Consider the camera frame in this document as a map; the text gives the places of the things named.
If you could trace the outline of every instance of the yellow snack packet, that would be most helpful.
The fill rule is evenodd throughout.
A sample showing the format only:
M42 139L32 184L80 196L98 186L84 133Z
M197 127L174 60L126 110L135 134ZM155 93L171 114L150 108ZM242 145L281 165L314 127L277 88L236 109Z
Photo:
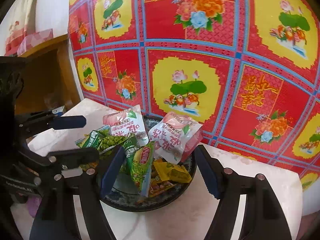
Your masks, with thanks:
M179 183L189 183L192 178L184 166L173 165L168 162L153 162L162 181L172 180Z

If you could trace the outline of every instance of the dark ceramic bowl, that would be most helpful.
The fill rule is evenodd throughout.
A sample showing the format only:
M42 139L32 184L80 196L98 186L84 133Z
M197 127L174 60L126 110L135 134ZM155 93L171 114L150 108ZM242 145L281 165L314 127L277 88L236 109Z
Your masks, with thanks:
M144 116L144 123L147 133L161 118ZM196 161L192 153L183 163L193 178L196 173ZM189 183L178 183L175 187L161 193L158 196L148 198L143 203L138 203L140 195L129 175L119 173L110 194L101 201L111 207L129 212L143 212L161 208L176 200L189 187Z

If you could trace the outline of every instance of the lotus flower print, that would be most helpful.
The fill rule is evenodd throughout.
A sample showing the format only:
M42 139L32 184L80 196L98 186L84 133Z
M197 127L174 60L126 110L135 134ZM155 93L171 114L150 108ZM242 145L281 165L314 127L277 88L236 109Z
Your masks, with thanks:
M165 98L163 103L183 113L199 116L197 109L200 104L199 94L206 92L207 87L202 81L197 80L199 78L197 70L194 71L192 77L195 80L183 82L188 79L188 76L183 70L176 70L172 74L172 81L175 82L170 88L172 94Z
M302 16L302 10L298 7L298 14L294 14L294 8L289 1L281 0L280 8L283 12L279 15L281 25L278 28L271 28L270 35L277 38L277 42L294 51L300 57L307 58L306 50L303 48L307 44L305 31L310 30L309 23Z
M199 78L199 73L198 71L196 70L193 74L192 74L192 77L197 80Z
M293 7L290 5L290 3L287 0L281 0L280 8L285 12L293 11Z
M183 70L176 70L173 74L172 74L172 81L176 82L176 83L182 83L182 80L186 80L188 79L188 76L185 75Z

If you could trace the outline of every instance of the blue grid line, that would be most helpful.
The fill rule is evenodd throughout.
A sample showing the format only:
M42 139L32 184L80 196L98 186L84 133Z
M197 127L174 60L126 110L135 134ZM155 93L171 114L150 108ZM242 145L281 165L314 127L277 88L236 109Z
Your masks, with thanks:
M144 6L144 1L141 0L141 7L142 7L142 26L143 26L143 40L146 41L147 39L147 31L146 31L146 8Z
M311 105L311 107L310 107L310 110L315 106L315 104L316 104L316 101L314 100L313 103L312 103L312 105ZM304 127L304 125L305 125L308 117L309 117L309 113L308 113L308 115L306 116L306 118L303 120L300 128L298 129L297 134L301 132L301 129ZM292 138L292 139L291 139L290 143L288 143L288 144L285 146L285 148L282 150L282 153L281 153L279 156L284 157L284 156L282 156L282 154L287 150L287 148L289 147L289 145L292 144L292 142L293 142L294 139L295 139L295 138Z
M123 106L126 106L126 107L128 107L128 108L131 108L131 107L132 107L131 105L128 105L128 104L126 104L126 103L121 103L121 102L118 102L118 101L116 101L116 100L112 100L112 99L110 99L110 98L107 98L107 102L108 102L108 101L114 102L114 103L117 103L117 104L120 104L120 105L123 105Z
M147 47L144 47L144 55L145 55L145 62L146 62L146 72L147 72L147 86L148 86L148 104L149 104L149 112L151 114L151 95L150 95L150 77L149 77L149 59L148 59L148 51Z
M185 49L185 48L171 48L171 47L145 47L147 49L156 49L156 50L174 50L174 51L180 51L180 52L191 52L195 54L205 54L209 56L214 56L214 57L219 57L219 58L225 58L229 60L233 60L233 57L222 55L222 54L217 54L213 52L208 52L208 51L202 51L202 50L194 50L194 49Z
M219 112L218 112L218 115L217 115L217 118L216 118L216 121L215 121L215 124L214 124L214 127L212 129L211 134L214 134L214 131L217 129L217 126L219 124L219 121L220 121L220 118L221 118L221 115L222 115L222 112L223 112L223 109L224 109L224 105L226 103L227 96L229 94L229 90L230 90L230 86L231 86L231 79L232 79L232 75L233 75L233 71L234 71L234 66L235 66L235 60L233 59L230 62L227 82L226 82L226 86L225 86L224 93L223 93L223 96L222 96L220 109L219 109Z
M245 8L245 27L244 27L244 41L242 52L245 52L248 46L248 37L249 37L249 13L250 13L250 2L249 0L244 0Z
M226 125L227 125L228 119L229 119L229 117L230 117L231 110L232 110L233 105L234 105L234 103L235 103L235 101L236 101L236 96L237 96L238 89L239 89L239 86L240 86L240 81L241 81L243 69L244 69L244 64L241 63L241 64L240 64L239 73L238 73L238 77L237 77L237 84L236 84L235 90L234 90L234 92L233 92L232 100L231 100L231 102L230 102L230 107L229 107L229 110L228 110L228 112L227 112L226 118L225 118L225 120L224 120L224 122L223 122L221 131L220 131L220 133L219 133L219 135L218 135L218 138L223 134L223 131L224 131L224 129L225 129Z
M128 43L133 43L133 42L139 42L139 41L138 41L138 39L124 40L124 41L113 41L113 42L106 42L106 43L103 43L103 44L99 44L99 45L96 45L95 47L96 48L100 48L100 47L103 47L103 46L117 45L117 44L128 44Z
M134 17L136 20L136 37L137 37L137 41L139 42L140 40L140 35L139 35L139 14L138 14L138 0L134 0Z
M297 159L294 159L294 158L291 158L291 157L281 156L281 158L284 158L284 159L289 160L289 161L294 161L294 162L300 163L301 165L303 164L304 167L310 166L310 164L307 164L307 163L304 162L304 161L300 161L300 160L297 160ZM283 161L281 161L281 160L278 160L278 158L274 158L274 160L276 160L277 162L283 162ZM291 164L291 165L299 166L299 165L297 165L297 164L293 164L293 163L289 163L289 162L287 162L287 163L288 163L288 164Z
M233 145L228 144L228 143L225 143L225 142L218 142L217 145L218 145L219 143L220 143L220 144L223 144L223 145L225 145L225 146L229 146L229 147L232 147L232 148L235 148L235 149L244 151L244 152L249 152L249 153L252 153L252 154L254 154L254 155L258 155L258 156L260 156L260 157L264 157L264 158L273 160L273 159L272 159L271 157L269 157L269 156L265 156L265 155L262 155L262 154L259 154L259 153L255 153L255 152L252 152L252 151L244 150L244 149L241 149L241 148L239 148L239 147L237 147L237 146L233 146Z
M123 109L123 110L127 109L127 108L122 108L122 107L120 107L120 106L116 106L116 105L114 105L114 104L112 104L112 103L110 103L110 102L108 102L108 101L107 101L107 104L108 104L108 105L111 105L111 106L114 106L114 107L118 107L118 108Z
M144 91L143 91L143 74L142 74L141 48L138 48L138 57L139 57L139 69L140 69L141 99L142 99L143 110L146 111L146 104L144 102Z
M216 47L216 48L220 48L220 49L227 49L227 50L231 50L231 51L236 50L233 46L228 46L228 45L219 44L219 43L215 43L215 42L189 40L189 39L157 38L157 39L145 39L145 41L146 42L178 42L178 43L205 45L205 46Z
M309 97L308 102L307 102L306 106L304 107L304 109L303 109L303 111L302 111L302 113L301 113L301 115L300 115L300 118L298 119L296 125L294 126L294 128L292 129L292 131L290 132L290 134L287 136L287 138L284 140L284 142L282 143L282 145L280 146L280 148L277 150L277 152L276 152L277 155L279 155L279 152L281 152L282 147L283 147L284 145L286 145L287 141L289 140L289 138L292 136L292 134L293 134L294 131L296 130L298 124L301 122L302 116L303 116L304 113L307 111L308 105L309 105L311 99L312 99L312 96Z
M229 142L233 142L233 143L237 143L237 144L240 144L242 146L246 146L246 147L249 147L251 149L255 149L255 150L258 150L260 152L264 152L264 153L268 153L268 154L272 154L272 155L275 155L274 152L270 152L270 151L267 151L267 150L263 150L263 149L260 149L258 147L255 147L255 146L252 146L252 145L248 145L248 144L245 144L245 143L242 143L242 142L238 142L238 141L235 141L235 140L231 140L229 138L226 138L226 137L223 137L223 136L220 136L221 139L224 139L224 140L227 140Z
M259 65L256 65L256 64L251 63L251 62L248 62L248 61L244 61L244 60L243 60L242 62L243 62L244 64L246 64L246 65L255 67L255 68L260 69L260 70L262 70L262 71L264 71L264 72L270 73L270 74L272 74L272 75L274 75L274 76L276 76L276 77L278 77L278 78L281 78L281 79L287 81L288 83L294 85L295 87L299 88L300 90L304 91L304 92L307 93L308 95L312 96L312 93L310 93L308 90L306 90L305 88L299 86L298 84L294 83L294 82L291 81L290 79L288 79L288 78L286 78L286 77L284 77L284 76L282 76L282 75L280 75L280 74L278 74L278 73L276 73L276 72L273 72L273 71L271 71L271 70L269 70L269 69L263 68L263 67L261 67L261 66L259 66Z
M88 0L88 12L89 12L89 19L90 19L90 28L91 28L91 36L92 36L92 44L93 44L93 50L95 50L96 47L96 39L95 39L95 30L94 30L94 26L91 23L94 23L93 20L93 11L92 11L92 0Z
M98 99L98 100L100 100L100 101L105 101L105 99L103 98L103 97L101 97L101 96L98 96L98 95L95 95L95 94L91 94L91 93L89 93L89 92L87 92L87 91L83 91L82 90L82 93L83 93L83 95L84 96L90 96L90 97L92 97L92 98L96 98L96 99Z
M234 50L237 49L238 45L238 34L239 34L239 0L235 0L235 19L234 19L234 28L233 28L233 47Z
M88 50L88 49L93 49L93 46L82 48L82 49L78 49L78 50L74 50L73 53L77 54L78 52L82 52L83 50Z
M299 74L295 73L295 72L292 71L291 69L286 68L285 66L283 66L283 65L281 65L281 64L279 64L279 63L277 63L277 62L275 62L275 61L273 61L273 60L271 60L271 59L268 59L268 58L266 58L266 57L263 57L263 56L260 56L260 55L258 55L258 54L255 54L255 53L252 53L252 52L248 52L248 51L244 51L243 53L244 53L245 55L248 55L248 56L251 56L251 57L255 57L255 58L260 59L260 60L262 60L262 61L268 62L268 63L270 63L270 64L272 64L272 65L274 65L274 66L276 66L276 67L278 67L278 68L280 68L280 69L282 69L282 70L284 70L285 72L291 74L292 76L294 76L294 77L302 80L302 81L303 81L304 83L306 83L308 86L310 86L310 87L312 87L312 88L315 87L315 85L312 84L309 80L305 79L304 77L302 77L302 76L300 76Z

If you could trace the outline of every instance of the white wall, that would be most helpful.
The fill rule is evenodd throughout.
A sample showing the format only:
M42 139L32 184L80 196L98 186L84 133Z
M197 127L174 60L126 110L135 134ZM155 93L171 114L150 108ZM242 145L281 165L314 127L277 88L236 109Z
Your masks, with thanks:
M0 24L0 55L5 53L5 40L7 38L9 21L8 15L11 8ZM69 0L37 0L36 4L36 32L46 29L53 29L53 36L61 36L68 32ZM69 42L69 57L74 73L75 82L81 100L84 98L80 82L77 77L76 65L74 62L71 44ZM320 179L303 193L303 215L320 210Z

